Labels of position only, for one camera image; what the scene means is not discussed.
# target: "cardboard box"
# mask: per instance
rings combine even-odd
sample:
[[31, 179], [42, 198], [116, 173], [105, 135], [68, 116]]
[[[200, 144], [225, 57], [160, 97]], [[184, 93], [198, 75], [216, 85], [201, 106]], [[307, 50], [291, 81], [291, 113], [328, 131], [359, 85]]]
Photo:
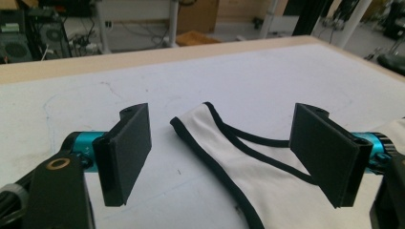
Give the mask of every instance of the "cardboard box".
[[0, 0], [0, 10], [18, 10], [15, 0]]
[[221, 41], [208, 37], [197, 31], [188, 31], [176, 37], [179, 46], [197, 46], [221, 43]]
[[213, 32], [220, 0], [198, 0], [192, 6], [180, 6], [177, 33]]

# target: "metal stand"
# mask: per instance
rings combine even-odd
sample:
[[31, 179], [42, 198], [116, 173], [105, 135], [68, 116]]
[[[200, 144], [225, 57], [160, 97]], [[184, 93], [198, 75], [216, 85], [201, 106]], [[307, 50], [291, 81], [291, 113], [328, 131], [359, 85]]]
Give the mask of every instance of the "metal stand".
[[325, 0], [308, 0], [292, 35], [311, 35], [326, 4]]
[[111, 53], [108, 45], [106, 21], [113, 20], [153, 20], [170, 19], [168, 47], [176, 47], [176, 30], [179, 10], [179, 0], [117, 0], [96, 1], [97, 19], [103, 54]]
[[349, 38], [351, 38], [354, 32], [354, 29], [357, 27], [361, 17], [364, 15], [364, 12], [366, 12], [367, 7], [371, 4], [371, 2], [372, 0], [360, 0], [357, 7], [354, 9], [351, 18], [346, 23], [345, 29], [342, 31], [342, 36], [336, 44], [337, 47], [342, 49], [345, 48]]
[[271, 4], [266, 12], [266, 17], [262, 29], [260, 30], [259, 39], [266, 39], [268, 30], [270, 30], [270, 26], [274, 18], [274, 13], [276, 12], [278, 2], [279, 0], [271, 1]]

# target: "computer tower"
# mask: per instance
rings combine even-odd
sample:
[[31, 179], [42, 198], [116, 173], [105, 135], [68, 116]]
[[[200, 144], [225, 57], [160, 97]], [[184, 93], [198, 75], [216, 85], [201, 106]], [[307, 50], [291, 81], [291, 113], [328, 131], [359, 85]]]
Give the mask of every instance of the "computer tower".
[[10, 64], [33, 61], [26, 34], [0, 33], [0, 57]]
[[38, 59], [23, 10], [0, 10], [0, 58], [7, 63]]
[[62, 22], [36, 24], [44, 49], [48, 49], [46, 59], [70, 58], [72, 53]]

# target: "black fabric trim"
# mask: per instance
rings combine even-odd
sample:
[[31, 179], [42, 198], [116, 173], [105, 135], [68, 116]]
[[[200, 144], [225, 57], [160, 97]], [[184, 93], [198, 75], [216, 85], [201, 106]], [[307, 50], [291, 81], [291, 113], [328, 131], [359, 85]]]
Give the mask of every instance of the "black fabric trim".
[[235, 136], [234, 133], [232, 133], [231, 130], [234, 130], [235, 128], [231, 128], [229, 129], [228, 125], [224, 124], [222, 119], [220, 118], [220, 115], [217, 113], [217, 111], [215, 110], [214, 106], [209, 103], [209, 102], [205, 102], [204, 103], [209, 111], [211, 112], [212, 117], [214, 118], [215, 123], [217, 124], [218, 128], [220, 129], [220, 131], [224, 134], [224, 136], [234, 145], [236, 146], [239, 150], [241, 150], [242, 152], [244, 152], [245, 154], [252, 156], [264, 163], [267, 163], [269, 165], [272, 165], [278, 169], [281, 169], [291, 175], [294, 175], [300, 179], [302, 179], [303, 181], [316, 185], [316, 182], [312, 179], [312, 177], [310, 175], [307, 175], [289, 165], [286, 165], [285, 163], [282, 163], [278, 160], [275, 160], [269, 156], [265, 156], [249, 147], [247, 147], [240, 139], [238, 139], [238, 137]]
[[238, 201], [241, 206], [242, 211], [245, 213], [245, 218], [249, 228], [251, 229], [264, 229], [259, 215], [257, 214], [254, 207], [251, 205], [242, 190], [236, 185], [233, 180], [228, 176], [223, 167], [212, 158], [193, 138], [193, 136], [187, 131], [184, 124], [177, 118], [174, 117], [170, 124], [172, 124], [178, 136], [187, 143], [187, 145], [192, 149], [192, 151], [208, 166], [212, 172], [217, 176], [217, 178], [224, 184], [224, 186], [229, 190], [232, 196]]
[[289, 147], [289, 140], [268, 139], [268, 138], [264, 138], [264, 137], [260, 137], [260, 136], [256, 136], [256, 135], [251, 135], [249, 133], [246, 133], [246, 132], [238, 130], [234, 127], [231, 127], [225, 123], [224, 123], [224, 125], [229, 129], [230, 132], [232, 132], [237, 137], [248, 140], [250, 142], [261, 144], [261, 145], [266, 145], [266, 146], [270, 146], [270, 147], [276, 147], [276, 148], [288, 148]]

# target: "white cloth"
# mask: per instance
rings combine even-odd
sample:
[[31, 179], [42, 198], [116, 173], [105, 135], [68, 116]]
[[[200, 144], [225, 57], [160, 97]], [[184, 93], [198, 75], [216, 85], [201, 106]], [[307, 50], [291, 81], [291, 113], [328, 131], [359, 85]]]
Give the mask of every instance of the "white cloth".
[[171, 123], [237, 199], [250, 228], [371, 228], [369, 211], [380, 178], [365, 175], [359, 191], [362, 198], [354, 207], [334, 209], [318, 186], [241, 150], [245, 147], [260, 152], [306, 173], [290, 149], [240, 138], [238, 144], [231, 142], [233, 133], [224, 133], [229, 127], [211, 104], [202, 104]]

